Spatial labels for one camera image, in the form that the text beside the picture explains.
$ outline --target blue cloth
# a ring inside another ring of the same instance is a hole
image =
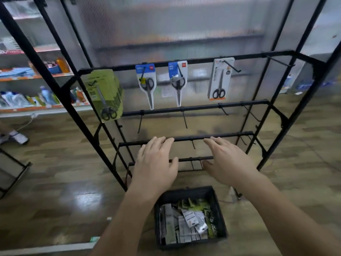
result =
[[[11,71],[0,73],[0,78],[11,78],[20,76],[33,76],[35,75],[32,68],[29,67],[19,67],[13,68]]]

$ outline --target black plastic bin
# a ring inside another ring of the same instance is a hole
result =
[[[215,219],[214,224],[217,228],[217,238],[192,241],[190,243],[175,243],[162,245],[160,241],[160,207],[168,203],[177,203],[181,199],[200,199],[205,198],[210,203],[211,213]],[[199,188],[177,189],[166,191],[160,196],[154,206],[155,235],[156,244],[161,250],[172,250],[182,248],[191,244],[217,242],[228,237],[223,214],[221,213],[218,199],[212,186]]]

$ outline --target black metal frame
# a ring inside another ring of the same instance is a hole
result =
[[[183,117],[184,117],[184,121],[185,124],[187,126],[186,120],[185,120],[185,111],[194,111],[194,110],[205,110],[205,109],[212,109],[212,108],[220,108],[225,115],[228,115],[225,111],[224,108],[226,107],[237,107],[237,106],[241,106],[244,107],[247,111],[246,116],[245,116],[245,120],[242,124],[241,130],[238,133],[222,133],[222,134],[218,134],[218,135],[213,135],[213,136],[220,136],[220,137],[237,137],[237,141],[236,141],[236,145],[238,144],[238,141],[241,139],[242,142],[246,145],[245,141],[241,138],[242,136],[247,136],[250,139],[250,143],[246,149],[246,153],[248,153],[252,147],[252,145],[254,143],[258,143],[260,148],[262,149],[262,161],[258,164],[258,171],[262,168],[262,166],[266,163],[266,161],[268,160],[268,158],[270,157],[270,155],[273,153],[273,151],[275,150],[275,148],[278,146],[279,142],[283,139],[284,135],[287,133],[287,131],[290,129],[290,127],[293,125],[293,123],[295,122],[295,120],[297,119],[298,115],[301,113],[301,111],[304,109],[304,107],[307,105],[307,103],[310,101],[310,99],[313,97],[314,93],[317,91],[318,87],[322,84],[323,80],[325,79],[325,77],[327,76],[327,74],[329,73],[330,69],[333,67],[333,65],[336,63],[338,57],[341,54],[341,42],[339,43],[338,47],[335,49],[334,53],[332,54],[332,56],[329,58],[329,60],[327,62],[323,62],[314,58],[311,58],[309,56],[306,56],[304,54],[301,54],[301,49],[305,43],[305,41],[307,40],[314,23],[316,22],[322,8],[324,7],[326,0],[320,0],[320,2],[318,3],[315,12],[313,13],[313,16],[311,18],[311,20],[309,21],[309,24],[304,32],[304,34],[302,35],[302,38],[296,48],[296,50],[280,50],[277,51],[276,50],[276,46],[277,43],[279,41],[279,38],[281,36],[282,30],[284,28],[284,25],[286,23],[286,20],[289,16],[290,10],[292,8],[292,5],[294,3],[295,0],[290,0],[288,3],[288,7],[286,8],[286,11],[284,13],[284,17],[282,19],[282,22],[280,24],[279,30],[277,32],[277,35],[275,37],[274,43],[271,47],[271,51],[269,52],[262,52],[262,53],[256,53],[256,54],[247,54],[247,55],[230,55],[228,57],[234,57],[235,60],[242,60],[242,59],[255,59],[255,58],[267,58],[266,64],[264,66],[264,69],[262,71],[262,74],[260,76],[259,82],[256,86],[253,98],[251,101],[241,101],[241,102],[235,102],[235,103],[218,103],[218,104],[212,104],[212,105],[200,105],[200,106],[189,106],[189,107],[175,107],[175,108],[165,108],[165,109],[155,109],[155,110],[141,110],[141,111],[128,111],[128,112],[124,112],[122,117],[127,117],[127,116],[140,116],[140,124],[139,124],[139,129],[141,127],[141,123],[142,123],[142,118],[144,115],[150,115],[150,114],[160,114],[160,113],[172,113],[172,112],[182,112]],[[71,105],[70,102],[70,97],[69,97],[69,89],[70,87],[76,82],[78,81],[78,83],[80,84],[80,86],[82,87],[85,95],[87,96],[92,108],[94,109],[94,106],[91,102],[91,99],[89,97],[89,94],[86,91],[86,88],[84,87],[84,83],[81,80],[80,76],[83,74],[88,74],[91,73],[93,70],[97,70],[97,69],[112,69],[113,71],[125,71],[125,70],[134,70],[135,69],[135,64],[132,65],[122,65],[122,66],[114,66],[114,67],[100,67],[100,68],[94,68],[92,66],[91,60],[88,56],[88,53],[84,47],[84,44],[82,42],[82,39],[80,38],[80,35],[77,31],[76,26],[74,25],[73,21],[72,21],[72,17],[64,3],[64,0],[61,0],[62,4],[63,4],[63,8],[66,12],[66,15],[70,21],[70,24],[72,25],[73,30],[75,31],[75,35],[77,36],[77,39],[80,43],[80,46],[88,60],[88,63],[90,64],[91,68],[87,68],[87,69],[81,69],[79,71],[74,71],[74,65],[70,59],[70,56],[68,55],[61,39],[59,38],[56,30],[54,29],[53,24],[51,23],[44,6],[46,5],[43,1],[41,0],[35,0],[43,18],[45,19],[47,26],[49,27],[51,33],[53,34],[57,44],[59,45],[62,54],[64,55],[65,59],[67,60],[67,62],[70,64],[70,67],[72,69],[72,71],[74,72],[74,76],[71,77],[62,87],[59,87],[58,84],[56,83],[56,81],[54,80],[53,76],[50,74],[50,72],[47,70],[47,68],[45,67],[45,65],[43,64],[43,62],[41,61],[41,59],[39,58],[39,56],[37,55],[37,53],[34,51],[32,45],[28,42],[27,38],[24,36],[23,32],[20,30],[19,26],[17,25],[17,23],[15,22],[15,20],[12,18],[12,16],[10,15],[10,13],[7,11],[7,9],[5,8],[4,4],[0,2],[0,19],[3,21],[5,27],[7,28],[7,30],[12,34],[12,36],[14,37],[14,39],[17,41],[17,43],[19,44],[19,46],[21,47],[21,49],[25,52],[25,54],[28,56],[28,58],[31,60],[32,64],[35,66],[35,68],[38,70],[38,72],[41,74],[41,76],[44,78],[44,80],[47,82],[47,84],[49,85],[49,87],[51,88],[51,90],[56,94],[56,96],[59,98],[59,100],[61,101],[61,103],[63,104],[63,106],[65,107],[65,109],[69,112],[69,114],[71,115],[71,117],[74,119],[74,121],[76,122],[76,124],[79,126],[79,128],[81,129],[81,131],[84,133],[84,135],[87,137],[87,139],[89,140],[89,142],[91,143],[91,145],[94,147],[94,149],[97,151],[97,153],[100,155],[100,157],[103,159],[104,163],[107,165],[107,167],[109,168],[109,170],[112,172],[112,174],[115,176],[115,178],[117,179],[117,181],[119,182],[119,184],[122,186],[122,188],[126,191],[127,190],[127,186],[126,183],[121,179],[121,177],[118,175],[117,171],[116,171],[116,159],[117,156],[121,159],[123,166],[126,169],[126,174],[132,176],[129,167],[133,166],[135,164],[135,160],[134,157],[129,149],[130,146],[134,146],[134,145],[142,145],[142,144],[146,144],[148,141],[147,140],[141,140],[141,141],[135,141],[135,142],[127,142],[126,138],[121,130],[122,125],[120,125],[118,123],[117,120],[115,120],[115,124],[116,127],[121,135],[121,138],[123,139],[122,143],[119,143],[118,146],[115,143],[115,139],[110,135],[109,130],[107,129],[107,127],[105,126],[105,124],[100,123],[95,134],[92,135],[89,131],[89,129],[86,127],[86,125],[84,124],[84,122],[82,121],[82,119],[80,118],[80,116],[77,114],[77,112],[75,111],[74,107]],[[291,56],[291,60],[289,62],[289,64],[285,64],[279,60],[274,59],[274,57],[278,57],[278,56]],[[188,64],[198,64],[198,63],[208,63],[208,62],[213,62],[215,58],[199,58],[199,59],[189,59]],[[306,92],[306,94],[304,95],[304,97],[302,98],[301,102],[299,103],[299,105],[296,107],[296,110],[292,113],[292,115],[288,118],[287,116],[285,116],[282,112],[280,112],[275,106],[275,100],[279,94],[279,91],[281,90],[291,68],[295,65],[295,61],[296,59],[300,59],[303,60],[309,64],[312,65],[313,67],[313,78],[314,78],[314,82],[312,84],[312,86],[309,88],[309,90]],[[278,62],[279,64],[282,64],[283,66],[286,66],[287,69],[284,72],[284,75],[273,95],[273,97],[271,98],[270,101],[268,100],[256,100],[257,99],[257,95],[258,95],[258,91],[260,89],[260,86],[262,84],[263,78],[265,77],[265,74],[267,72],[267,68],[269,67],[270,61],[275,61]],[[168,61],[167,62],[157,62],[155,63],[155,67],[166,67],[168,66]],[[252,107],[254,105],[259,105],[259,104],[265,104],[267,105],[267,109],[262,117],[261,120],[259,120],[258,118],[256,118],[254,116],[254,114],[251,112]],[[271,145],[271,147],[266,150],[264,148],[264,146],[260,143],[259,139],[257,138],[259,131],[261,130],[270,110],[273,110],[275,113],[277,113],[282,121],[282,130],[281,132],[278,134],[278,136],[276,137],[275,141],[273,142],[273,144]],[[100,116],[97,114],[96,110],[94,109],[94,112],[96,113],[97,118],[100,120]],[[258,122],[259,125],[256,126],[256,132],[243,132],[245,124],[247,122],[247,119],[249,116],[253,116]],[[99,145],[99,140],[98,140],[98,133],[100,131],[100,129],[104,129],[104,131],[106,132],[106,134],[109,137],[109,140],[111,141],[115,151],[116,151],[116,155],[114,158],[113,163],[111,163],[109,161],[109,159],[107,158],[107,156],[105,155],[105,153],[103,152],[103,150],[100,148]],[[176,142],[180,142],[180,141],[191,141],[193,144],[193,147],[195,149],[194,146],[194,140],[199,140],[199,139],[203,139],[206,137],[210,137],[211,135],[196,135],[196,136],[189,136],[189,137],[176,137],[175,141]],[[121,152],[119,151],[119,149],[121,147],[126,147],[126,149],[128,150],[128,153],[131,157],[132,162],[126,164],[125,160],[123,159]],[[213,159],[212,156],[209,157],[189,157],[189,158],[181,158],[179,159],[179,162],[186,162],[186,161],[190,161],[192,163],[192,161],[201,161],[203,159]]]
[[[21,172],[19,173],[18,176],[14,176],[12,174],[10,174],[9,172],[5,171],[4,169],[0,168],[0,172],[2,172],[3,174],[6,174],[8,176],[10,176],[11,178],[14,179],[14,181],[12,182],[12,184],[7,188],[1,188],[0,187],[0,191],[2,192],[2,195],[0,197],[0,199],[4,198],[6,196],[6,194],[11,190],[11,188],[17,183],[17,181],[20,179],[20,177],[23,175],[23,173],[32,165],[31,162],[28,162],[27,164],[23,164],[22,162],[18,161],[17,159],[15,159],[12,155],[10,155],[9,153],[7,153],[6,151],[2,150],[0,148],[0,154],[3,154],[5,156],[7,156],[8,158],[10,158],[13,162],[19,164],[23,169],[21,170]]]

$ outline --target person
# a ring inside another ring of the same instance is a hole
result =
[[[141,147],[129,189],[90,256],[136,255],[148,214],[178,173],[179,159],[168,163],[173,141],[154,137]],[[283,255],[340,255],[340,241],[293,205],[238,146],[220,137],[204,142],[214,158],[214,163],[203,162],[204,169],[217,181],[244,194]]]
[[[0,144],[6,142],[8,139],[14,139],[20,145],[26,144],[29,140],[25,135],[20,134],[0,121]]]

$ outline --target stack of green packages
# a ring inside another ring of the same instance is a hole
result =
[[[113,70],[94,70],[81,78],[102,122],[119,119],[123,113],[124,92]]]

